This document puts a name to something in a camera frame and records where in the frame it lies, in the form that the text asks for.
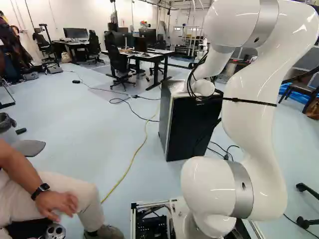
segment black watch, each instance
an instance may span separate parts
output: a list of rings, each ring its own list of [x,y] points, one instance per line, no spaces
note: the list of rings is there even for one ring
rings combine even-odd
[[[42,192],[45,192],[45,191],[49,191],[50,190],[50,186],[47,185],[46,183],[43,183],[40,185],[40,187],[38,187],[36,189],[36,191],[31,195],[31,199],[35,201],[36,197],[42,193]]]

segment gray shoe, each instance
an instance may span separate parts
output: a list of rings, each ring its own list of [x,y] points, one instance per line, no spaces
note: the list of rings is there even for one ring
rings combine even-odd
[[[100,229],[98,229],[97,237],[91,237],[85,231],[83,239],[124,239],[124,235],[120,231],[120,229],[116,227],[113,227],[111,225],[102,225]]]

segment yellow cable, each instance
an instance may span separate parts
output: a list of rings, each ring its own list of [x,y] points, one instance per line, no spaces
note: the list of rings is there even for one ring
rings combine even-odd
[[[155,114],[150,118],[151,120],[158,114],[160,109],[160,105],[158,106]],[[150,120],[147,120],[144,126],[144,131],[145,131],[145,139],[144,142],[138,147],[138,149],[135,151],[135,153],[133,154],[133,158],[131,159],[131,163],[129,165],[129,167],[127,168],[127,170],[125,171],[124,175],[119,179],[119,181],[114,185],[114,187],[111,189],[111,191],[106,195],[106,197],[101,201],[101,204],[105,202],[105,200],[107,200],[107,198],[111,195],[111,193],[113,193],[113,191],[117,188],[117,186],[119,186],[119,184],[123,181],[123,179],[126,177],[127,173],[129,172],[129,170],[131,169],[131,166],[134,162],[135,156],[137,155],[137,153],[139,152],[139,150],[144,146],[144,144],[146,143],[146,140],[148,139],[148,132],[147,132],[147,125],[150,122]]]

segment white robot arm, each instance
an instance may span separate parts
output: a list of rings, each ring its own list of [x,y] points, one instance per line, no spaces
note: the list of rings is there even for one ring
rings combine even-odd
[[[197,226],[221,238],[236,219],[265,221],[287,206],[286,184],[272,145],[278,91],[286,73],[314,45],[319,17],[309,5],[290,0],[216,0],[204,23],[211,46],[194,71],[192,89],[203,96],[214,85],[235,47],[253,47],[258,59],[227,83],[224,97],[274,104],[223,101],[222,125],[244,151],[243,162],[194,157],[181,172],[185,201]]]

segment caster wheel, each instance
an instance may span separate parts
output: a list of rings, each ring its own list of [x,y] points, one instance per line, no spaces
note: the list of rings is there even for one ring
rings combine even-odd
[[[298,189],[299,192],[303,192],[303,191],[306,190],[306,189],[305,189],[305,184],[303,184],[303,183],[297,184],[297,185],[296,185],[296,188]]]
[[[303,229],[308,229],[310,226],[308,220],[304,220],[303,217],[297,218],[297,224]]]

